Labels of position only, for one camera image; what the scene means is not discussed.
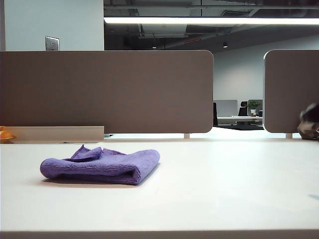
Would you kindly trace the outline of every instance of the gray fabric panel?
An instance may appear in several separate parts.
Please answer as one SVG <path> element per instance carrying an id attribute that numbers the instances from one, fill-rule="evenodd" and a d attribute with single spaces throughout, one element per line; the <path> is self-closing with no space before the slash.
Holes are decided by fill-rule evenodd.
<path id="1" fill-rule="evenodd" d="M 264 127 L 294 133 L 299 115 L 319 103 L 319 50 L 273 50 L 265 55 Z"/>
<path id="2" fill-rule="evenodd" d="M 1 52 L 0 124 L 207 132 L 209 51 Z"/>

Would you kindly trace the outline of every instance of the ceiling beam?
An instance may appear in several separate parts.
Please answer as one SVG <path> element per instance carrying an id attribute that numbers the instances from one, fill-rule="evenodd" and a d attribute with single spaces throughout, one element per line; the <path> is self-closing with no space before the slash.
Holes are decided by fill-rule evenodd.
<path id="1" fill-rule="evenodd" d="M 319 5 L 270 6 L 270 5 L 104 5 L 104 9 L 189 8 L 189 9 L 319 9 Z"/>

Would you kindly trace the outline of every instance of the office chair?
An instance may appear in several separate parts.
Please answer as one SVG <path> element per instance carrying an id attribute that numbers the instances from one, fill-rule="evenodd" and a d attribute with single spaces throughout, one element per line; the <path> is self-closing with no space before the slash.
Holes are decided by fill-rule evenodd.
<path id="1" fill-rule="evenodd" d="M 247 116 L 247 101 L 242 101 L 240 106 L 238 116 Z"/>
<path id="2" fill-rule="evenodd" d="M 217 120 L 217 104 L 213 103 L 213 126 L 218 126 L 218 120 Z"/>

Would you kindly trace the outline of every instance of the potted plant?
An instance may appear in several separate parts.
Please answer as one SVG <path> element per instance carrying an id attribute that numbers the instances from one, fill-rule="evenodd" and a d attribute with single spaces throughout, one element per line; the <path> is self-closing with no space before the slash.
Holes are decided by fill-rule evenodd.
<path id="1" fill-rule="evenodd" d="M 260 105 L 259 102 L 249 101 L 247 104 L 247 108 L 250 109 L 251 116 L 256 116 L 256 108 Z"/>

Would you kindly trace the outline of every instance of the ceiling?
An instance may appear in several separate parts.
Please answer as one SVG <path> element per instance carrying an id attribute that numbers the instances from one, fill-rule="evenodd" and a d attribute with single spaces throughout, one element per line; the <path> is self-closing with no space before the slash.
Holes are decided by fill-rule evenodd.
<path id="1" fill-rule="evenodd" d="M 319 17 L 319 0 L 104 0 L 104 17 Z M 318 26 L 104 24 L 107 50 L 223 51 L 319 34 Z"/>

